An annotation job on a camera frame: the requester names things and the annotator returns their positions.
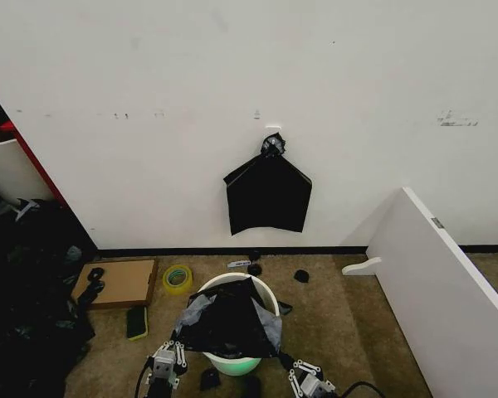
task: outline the green sponge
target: green sponge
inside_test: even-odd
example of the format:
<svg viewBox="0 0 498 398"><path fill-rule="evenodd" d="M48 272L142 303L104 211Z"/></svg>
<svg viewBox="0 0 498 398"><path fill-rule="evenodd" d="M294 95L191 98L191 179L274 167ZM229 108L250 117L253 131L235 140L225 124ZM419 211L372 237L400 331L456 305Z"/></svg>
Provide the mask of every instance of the green sponge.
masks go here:
<svg viewBox="0 0 498 398"><path fill-rule="evenodd" d="M148 310L144 305L127 312L127 338L132 342L148 335Z"/></svg>

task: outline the yellow tape roll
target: yellow tape roll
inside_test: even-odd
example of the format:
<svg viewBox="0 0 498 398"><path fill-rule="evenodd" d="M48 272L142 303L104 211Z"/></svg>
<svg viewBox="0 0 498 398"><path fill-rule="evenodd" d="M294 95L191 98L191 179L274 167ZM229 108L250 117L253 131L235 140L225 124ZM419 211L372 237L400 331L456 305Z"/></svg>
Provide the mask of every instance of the yellow tape roll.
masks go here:
<svg viewBox="0 0 498 398"><path fill-rule="evenodd" d="M192 271L186 265L172 265L163 274L163 285L170 294L183 294L192 287Z"/></svg>

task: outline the white panel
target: white panel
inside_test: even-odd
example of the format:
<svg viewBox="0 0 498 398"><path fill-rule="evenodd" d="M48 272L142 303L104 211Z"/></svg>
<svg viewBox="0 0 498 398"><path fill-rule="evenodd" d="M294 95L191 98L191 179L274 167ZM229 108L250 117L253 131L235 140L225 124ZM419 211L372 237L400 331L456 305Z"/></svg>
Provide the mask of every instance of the white panel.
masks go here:
<svg viewBox="0 0 498 398"><path fill-rule="evenodd" d="M18 198L53 199L16 139L0 143L0 196L13 205L18 205Z"/></svg>
<svg viewBox="0 0 498 398"><path fill-rule="evenodd" d="M402 185L498 244L498 0L0 0L0 102L101 249L367 245ZM267 124L305 231L231 237Z"/></svg>
<svg viewBox="0 0 498 398"><path fill-rule="evenodd" d="M498 397L498 294L413 191L376 230L369 258L435 397Z"/></svg>

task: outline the black baseboard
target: black baseboard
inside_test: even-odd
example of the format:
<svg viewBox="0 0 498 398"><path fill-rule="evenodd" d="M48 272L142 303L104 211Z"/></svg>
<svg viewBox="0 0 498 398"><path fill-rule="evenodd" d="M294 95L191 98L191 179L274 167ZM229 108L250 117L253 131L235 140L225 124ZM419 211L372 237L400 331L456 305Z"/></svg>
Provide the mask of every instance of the black baseboard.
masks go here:
<svg viewBox="0 0 498 398"><path fill-rule="evenodd" d="M465 253L498 253L498 245L460 245Z"/></svg>
<svg viewBox="0 0 498 398"><path fill-rule="evenodd" d="M498 253L498 245L461 245L465 253ZM99 250L101 257L143 257L152 255L248 255L257 250L261 255L364 255L367 246L306 247L190 247L158 249Z"/></svg>

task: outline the beige carpet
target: beige carpet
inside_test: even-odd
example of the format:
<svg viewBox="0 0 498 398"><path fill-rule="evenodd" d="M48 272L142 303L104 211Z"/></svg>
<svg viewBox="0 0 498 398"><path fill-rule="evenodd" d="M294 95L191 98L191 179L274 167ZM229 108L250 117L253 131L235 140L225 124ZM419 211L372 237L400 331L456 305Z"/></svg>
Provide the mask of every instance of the beige carpet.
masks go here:
<svg viewBox="0 0 498 398"><path fill-rule="evenodd" d="M188 296L212 277L227 272L226 264L240 257L159 257L153 302L149 306L149 335L136 342L125 338L125 310L90 312L96 337L91 350L67 378L66 398L132 397L147 355L168 339ZM498 256L472 259L488 278L498 283ZM375 277L348 277L341 269L366 260L363 255L280 255L260 260L260 278L280 301L294 310L283 317L282 348L295 358L321 366L339 392L357 380L371 381L387 397L431 396L413 355ZM162 274L174 264L193 271L193 289L183 296L164 292ZM293 279L297 269L310 273L310 282ZM222 384L199 391L201 372L211 366L200 353L189 352L188 372L174 397L229 397L242 394L243 378L220 375ZM266 359L252 373L261 379L263 397L289 397L287 375L276 359ZM351 398L375 397L358 390Z"/></svg>

